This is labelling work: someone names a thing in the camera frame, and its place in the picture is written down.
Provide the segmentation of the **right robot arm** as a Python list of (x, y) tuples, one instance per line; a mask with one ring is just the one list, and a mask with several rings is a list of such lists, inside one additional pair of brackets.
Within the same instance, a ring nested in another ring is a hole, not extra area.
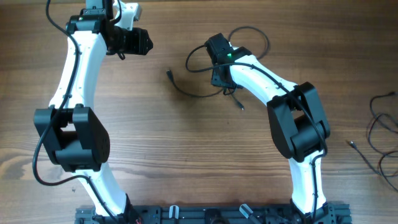
[(223, 34), (210, 37), (204, 46), (220, 80), (249, 90), (267, 106), (272, 140), (289, 161), (292, 202), (316, 222), (326, 203), (320, 172), (330, 135), (316, 88), (309, 82), (298, 85), (277, 76), (248, 49), (233, 47)]

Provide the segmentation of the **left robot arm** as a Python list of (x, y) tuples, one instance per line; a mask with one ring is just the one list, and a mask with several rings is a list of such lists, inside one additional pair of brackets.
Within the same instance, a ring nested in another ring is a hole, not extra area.
[(94, 112), (100, 66), (107, 55), (124, 59), (145, 55), (153, 47), (148, 31), (134, 26), (141, 17), (136, 2), (87, 1), (61, 28), (67, 58), (57, 90), (46, 109), (34, 113), (39, 134), (32, 171), (39, 178), (38, 155), (45, 149), (51, 163), (79, 180), (94, 207), (79, 209), (77, 223), (142, 223), (108, 164), (109, 134)]

